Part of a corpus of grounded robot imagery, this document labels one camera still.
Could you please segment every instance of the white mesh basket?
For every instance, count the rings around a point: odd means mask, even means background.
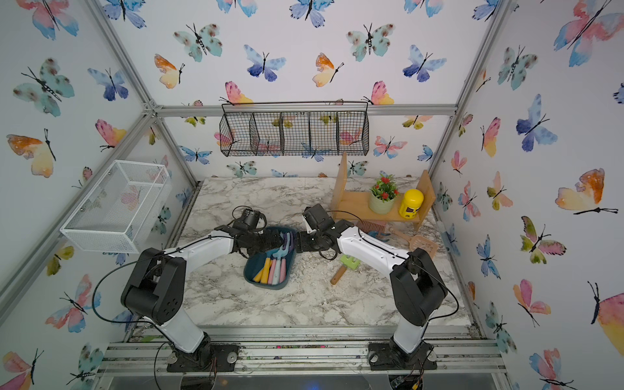
[[[61,233],[82,250],[140,253],[171,189],[164,165],[116,160]]]

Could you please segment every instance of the marble surface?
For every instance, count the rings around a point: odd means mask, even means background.
[[[270,225],[303,230],[301,212],[316,203],[326,209],[331,201],[334,178],[206,178],[193,206],[179,244],[200,238],[232,219],[232,210],[248,205],[262,211]],[[367,190],[371,178],[350,178],[347,190]],[[398,178],[400,191],[416,187],[417,178]],[[392,223],[414,234],[411,223]],[[432,324],[470,325],[451,264],[430,213],[419,233],[439,244],[434,263],[444,283],[460,299],[453,316]],[[407,243],[390,235],[390,245],[407,249]],[[364,326],[398,323],[390,280],[362,263],[347,270],[337,285],[329,282],[341,263],[317,253],[295,258],[288,284],[282,290],[267,290],[243,278],[246,259],[237,253],[220,257],[195,270],[186,280],[184,307],[199,325],[271,326]],[[455,310],[449,295],[435,315]]]

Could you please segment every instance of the blue plastic bin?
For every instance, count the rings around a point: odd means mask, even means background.
[[[280,233],[290,233],[291,240],[294,240],[296,237],[297,231],[295,229],[279,227],[279,226],[269,226],[266,228],[267,230],[277,230]],[[286,259],[286,278],[283,282],[273,286],[273,285],[264,285],[262,283],[256,283],[253,281],[254,276],[262,270],[265,266],[266,260],[266,252],[259,253],[257,255],[253,255],[249,259],[247,259],[247,264],[245,264],[245,270],[243,271],[243,275],[245,276],[245,280],[254,286],[269,288],[271,290],[281,290],[288,283],[288,277],[290,276],[290,270],[293,268],[293,263],[295,262],[296,250],[295,246],[292,245],[293,250],[288,252],[288,254],[284,257]]]

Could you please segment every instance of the black wire basket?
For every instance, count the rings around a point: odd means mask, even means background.
[[[342,108],[343,103],[349,107]],[[368,153],[367,102],[249,103],[222,107],[220,143],[221,153],[227,157]]]

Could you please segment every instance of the yellow lid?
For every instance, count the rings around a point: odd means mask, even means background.
[[[405,196],[403,197],[403,203],[408,206],[414,205],[416,207],[420,207],[424,199],[425,196],[419,190],[407,190]]]

